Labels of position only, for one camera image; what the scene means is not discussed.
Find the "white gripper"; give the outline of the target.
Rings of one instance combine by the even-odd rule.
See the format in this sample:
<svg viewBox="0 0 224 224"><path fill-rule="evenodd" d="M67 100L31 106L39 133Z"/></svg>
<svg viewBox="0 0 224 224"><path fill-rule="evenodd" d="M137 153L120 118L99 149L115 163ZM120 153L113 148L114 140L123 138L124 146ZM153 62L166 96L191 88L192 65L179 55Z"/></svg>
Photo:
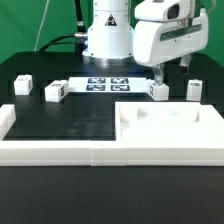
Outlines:
<svg viewBox="0 0 224 224"><path fill-rule="evenodd" d="M188 74L191 53L204 49L208 42L206 9L196 0L144 0L135 7L134 15L138 20L134 59L138 64L154 66L155 84L164 81L161 63L182 56L179 69Z"/></svg>

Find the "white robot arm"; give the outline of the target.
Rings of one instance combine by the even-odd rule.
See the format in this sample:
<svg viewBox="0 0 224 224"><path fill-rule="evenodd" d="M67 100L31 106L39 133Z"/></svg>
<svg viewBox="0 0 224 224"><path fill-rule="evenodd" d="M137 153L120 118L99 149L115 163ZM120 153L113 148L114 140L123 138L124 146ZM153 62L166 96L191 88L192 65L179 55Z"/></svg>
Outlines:
<svg viewBox="0 0 224 224"><path fill-rule="evenodd" d="M93 23L84 58L93 63L129 59L150 67L163 83L162 64L179 58L187 67L191 54L208 42L208 13L200 0L144 0L134 10L131 0L93 0Z"/></svg>

